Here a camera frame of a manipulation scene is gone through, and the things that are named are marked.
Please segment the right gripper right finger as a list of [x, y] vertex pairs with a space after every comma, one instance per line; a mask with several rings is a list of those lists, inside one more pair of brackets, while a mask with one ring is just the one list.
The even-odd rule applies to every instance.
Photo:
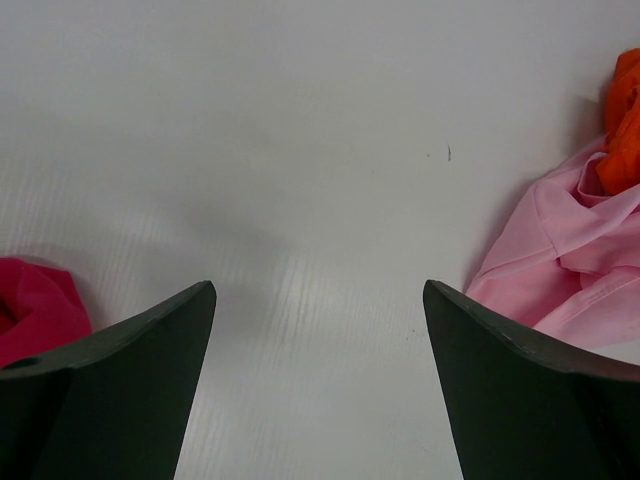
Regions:
[[466, 479], [636, 479], [639, 368], [516, 323], [448, 285], [426, 325]]

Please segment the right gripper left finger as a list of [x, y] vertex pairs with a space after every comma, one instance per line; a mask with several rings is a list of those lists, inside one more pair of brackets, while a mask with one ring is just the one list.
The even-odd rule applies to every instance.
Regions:
[[215, 308], [202, 281], [2, 368], [2, 478], [173, 478]]

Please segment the magenta t shirt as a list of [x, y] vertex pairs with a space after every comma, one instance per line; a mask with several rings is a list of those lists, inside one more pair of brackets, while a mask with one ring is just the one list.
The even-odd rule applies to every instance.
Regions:
[[65, 346], [92, 333], [71, 274], [1, 259], [1, 365]]

